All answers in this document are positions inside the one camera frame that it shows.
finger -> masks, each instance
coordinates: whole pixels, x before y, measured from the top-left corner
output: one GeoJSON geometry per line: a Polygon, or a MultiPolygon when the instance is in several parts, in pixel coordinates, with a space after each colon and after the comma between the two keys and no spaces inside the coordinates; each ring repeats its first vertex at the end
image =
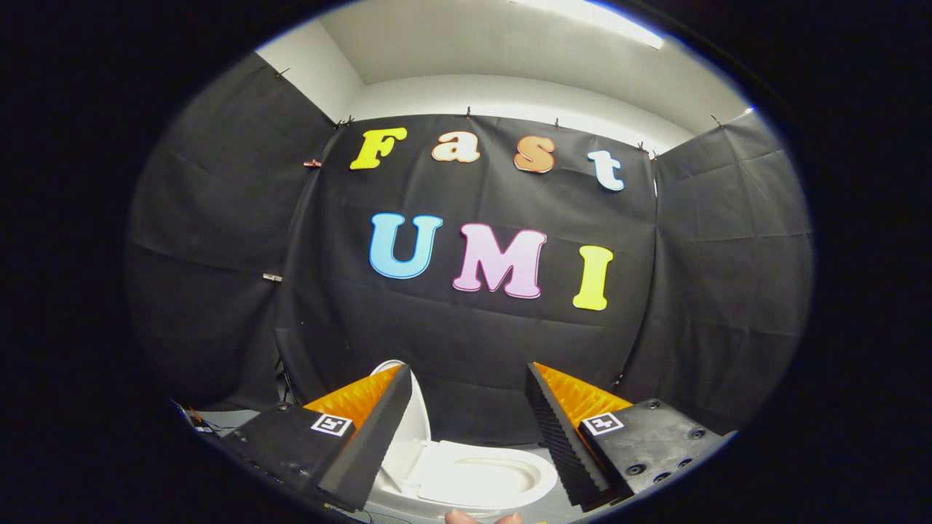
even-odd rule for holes
{"type": "Polygon", "coordinates": [[[444,515],[446,524],[479,524],[479,521],[455,509],[444,515]]]}
{"type": "Polygon", "coordinates": [[[514,513],[496,520],[495,524],[523,524],[523,519],[520,514],[514,513]]]}

toilet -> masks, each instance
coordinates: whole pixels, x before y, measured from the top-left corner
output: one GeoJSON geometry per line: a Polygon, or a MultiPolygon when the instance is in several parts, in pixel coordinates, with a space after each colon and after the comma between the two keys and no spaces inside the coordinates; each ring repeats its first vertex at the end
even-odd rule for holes
{"type": "MultiPolygon", "coordinates": [[[[389,360],[370,375],[402,364],[389,360]]],[[[411,400],[368,502],[425,518],[441,518],[452,509],[492,517],[534,503],[556,480],[553,465],[527,451],[432,441],[424,397],[412,373],[411,400]]]]}

yellow letter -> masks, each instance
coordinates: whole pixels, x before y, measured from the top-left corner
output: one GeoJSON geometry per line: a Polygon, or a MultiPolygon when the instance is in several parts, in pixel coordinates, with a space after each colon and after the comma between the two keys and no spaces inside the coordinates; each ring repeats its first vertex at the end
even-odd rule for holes
{"type": "Polygon", "coordinates": [[[605,291],[605,272],[614,258],[611,251],[597,245],[580,248],[582,255],[582,285],[580,293],[573,297],[573,306],[581,310],[602,311],[609,301],[602,296],[605,291]]]}
{"type": "Polygon", "coordinates": [[[407,136],[407,129],[394,128],[390,130],[371,130],[363,133],[365,142],[363,148],[359,150],[357,157],[350,165],[350,169],[372,169],[378,166],[378,158],[386,157],[391,152],[391,147],[395,145],[395,139],[404,140],[407,136]]]}
{"type": "Polygon", "coordinates": [[[444,144],[439,144],[431,152],[431,156],[441,162],[457,160],[460,162],[472,162],[479,158],[479,152],[476,147],[479,145],[479,139],[468,131],[451,131],[440,135],[437,139],[444,144]]]}

letter u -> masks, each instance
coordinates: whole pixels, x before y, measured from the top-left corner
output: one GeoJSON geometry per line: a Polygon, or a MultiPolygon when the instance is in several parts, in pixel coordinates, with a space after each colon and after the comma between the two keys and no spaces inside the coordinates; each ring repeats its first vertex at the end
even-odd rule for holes
{"type": "Polygon", "coordinates": [[[395,259],[395,236],[398,227],[404,223],[404,217],[397,213],[379,213],[372,217],[376,227],[372,232],[372,244],[369,246],[369,263],[379,274],[393,279],[411,279],[427,269],[431,263],[433,250],[433,233],[444,221],[429,214],[421,214],[411,221],[418,228],[418,238],[414,244],[414,254],[407,262],[395,259]]]}

black curtain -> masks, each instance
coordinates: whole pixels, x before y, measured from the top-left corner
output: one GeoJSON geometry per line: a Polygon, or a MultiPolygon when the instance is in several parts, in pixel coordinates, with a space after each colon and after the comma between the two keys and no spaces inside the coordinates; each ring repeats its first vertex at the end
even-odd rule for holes
{"type": "Polygon", "coordinates": [[[130,208],[135,331],[179,402],[274,403],[271,297],[289,224],[333,123],[250,54],[175,116],[130,208]]]}
{"type": "Polygon", "coordinates": [[[179,401],[268,406],[279,355],[299,402],[400,358],[418,375],[435,438],[526,443],[540,440],[522,393],[524,362],[537,360],[633,402],[663,398],[725,433],[788,365],[812,289],[811,228],[788,152],[756,113],[656,161],[511,118],[333,127],[253,54],[159,142],[131,208],[127,280],[138,336],[179,401]],[[398,127],[407,136],[378,167],[350,169],[364,132],[398,127]],[[432,158],[449,131],[476,135],[480,158],[432,158]],[[552,170],[515,167],[528,135],[554,142],[552,170]],[[596,181],[587,154],[597,150],[619,160],[623,190],[596,181]],[[322,167],[304,167],[310,159],[322,167]],[[399,260],[414,250],[416,215],[444,220],[422,274],[373,269],[376,213],[405,217],[399,260]],[[522,229],[547,235],[540,297],[453,288],[470,222],[490,225],[502,250],[522,229]],[[614,257],[604,310],[572,305],[587,244],[614,257]]]}
{"type": "Polygon", "coordinates": [[[756,112],[660,155],[650,305],[618,394],[720,433],[747,423],[800,342],[812,227],[786,147],[756,112]]]}
{"type": "Polygon", "coordinates": [[[330,391],[398,358],[418,377],[435,439],[539,441],[523,393],[525,362],[537,360],[611,386],[646,307],[655,203],[647,152],[589,133],[456,115],[378,118],[342,127],[299,206],[277,296],[280,349],[287,365],[297,364],[289,367],[295,389],[330,391]],[[406,138],[378,167],[350,169],[366,131],[400,127],[406,138]],[[480,158],[435,160],[432,149],[449,131],[473,133],[480,158]],[[549,172],[515,167],[516,145],[528,135],[553,140],[555,166],[549,172]],[[621,162],[622,191],[608,191],[596,181],[586,155],[597,150],[621,162]],[[398,260],[414,251],[415,216],[443,219],[422,274],[399,280],[370,266],[376,213],[405,217],[395,238],[398,260]],[[471,222],[490,225],[501,250],[522,229],[547,235],[538,267],[540,297],[507,296],[501,288],[490,293],[485,283],[474,293],[453,288],[465,248],[459,228],[471,222]],[[579,248],[586,244],[614,255],[604,310],[572,304],[583,274],[579,248]]]}

